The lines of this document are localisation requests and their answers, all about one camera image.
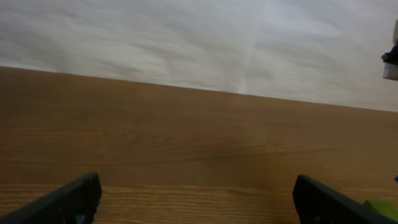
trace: wooden table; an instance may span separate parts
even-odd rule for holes
[[[398,205],[398,114],[0,68],[0,215],[89,172],[101,223],[298,223],[308,174]]]

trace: wrinkled white fabric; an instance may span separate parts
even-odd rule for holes
[[[2,0],[0,65],[398,111],[396,0]]]

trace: white paper background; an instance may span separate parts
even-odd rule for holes
[[[395,0],[2,0],[0,65],[398,111]]]

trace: brown table top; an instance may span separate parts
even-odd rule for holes
[[[89,171],[96,223],[298,223],[308,174],[398,204],[398,113],[0,68],[0,215]]]

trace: crease in backdrop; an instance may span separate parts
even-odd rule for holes
[[[2,0],[0,65],[398,111],[394,0]]]

